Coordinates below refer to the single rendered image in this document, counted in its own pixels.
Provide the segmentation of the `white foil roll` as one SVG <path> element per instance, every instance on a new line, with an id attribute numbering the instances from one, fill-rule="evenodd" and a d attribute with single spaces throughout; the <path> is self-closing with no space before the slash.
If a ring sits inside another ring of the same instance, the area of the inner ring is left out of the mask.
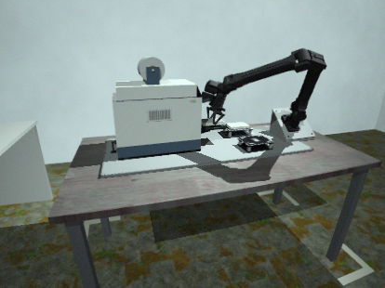
<path id="1" fill-rule="evenodd" d="M 143 62 L 142 62 L 143 60 Z M 141 66 L 140 66 L 140 62 L 141 63 Z M 139 72 L 139 75 L 145 80 L 147 81 L 147 78 L 146 78 L 146 67 L 150 67 L 150 66 L 155 66 L 155 67 L 159 67 L 159 70 L 160 70 L 160 80 L 164 77 L 165 75 L 165 65 L 164 63 L 158 59 L 158 58 L 155 58 L 155 57 L 144 57 L 142 58 L 139 63 L 138 63 L 138 72 Z"/>

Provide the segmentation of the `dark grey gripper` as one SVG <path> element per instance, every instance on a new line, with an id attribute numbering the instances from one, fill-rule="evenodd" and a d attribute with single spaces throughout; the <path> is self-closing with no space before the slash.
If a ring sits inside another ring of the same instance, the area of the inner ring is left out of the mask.
<path id="1" fill-rule="evenodd" d="M 209 107 L 206 107 L 206 111 L 207 111 L 207 119 L 208 118 L 213 118 L 213 124 L 216 124 L 222 117 L 225 116 L 224 113 L 222 113 L 221 111 L 225 111 L 225 109 L 223 110 L 222 109 L 222 106 L 224 104 L 224 101 L 225 101 L 225 98 L 222 98 L 222 102 L 220 103 L 220 106 L 215 106 L 211 103 L 209 103 L 209 105 L 211 106 L 210 108 Z M 209 117 L 209 111 L 213 111 L 211 117 Z M 217 121 L 215 121 L 215 118 L 216 118 L 216 114 L 220 115 L 220 117 L 218 118 Z"/>

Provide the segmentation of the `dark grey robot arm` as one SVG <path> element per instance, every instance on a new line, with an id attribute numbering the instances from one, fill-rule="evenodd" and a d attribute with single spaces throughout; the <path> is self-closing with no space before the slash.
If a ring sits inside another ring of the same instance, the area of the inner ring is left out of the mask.
<path id="1" fill-rule="evenodd" d="M 211 104 L 219 107 L 222 98 L 226 98 L 232 91 L 237 90 L 237 88 L 242 87 L 243 85 L 283 72 L 303 72 L 308 70 L 300 89 L 299 97 L 291 103 L 291 108 L 289 108 L 292 110 L 292 113 L 281 116 L 288 132 L 299 131 L 299 122 L 307 118 L 306 109 L 312 91 L 315 88 L 322 70 L 325 70 L 327 66 L 323 55 L 309 49 L 301 48 L 292 51 L 291 54 L 292 55 L 284 59 L 277 60 L 246 72 L 227 75 L 223 78 L 223 83 L 209 80 L 206 83 L 205 92 L 202 92 L 202 103 L 210 101 Z M 296 60 L 298 61 L 297 63 Z M 206 92 L 210 94 L 208 95 Z M 219 97 L 215 96 L 211 98 L 211 96 L 213 96 L 211 94 L 216 94 Z"/>

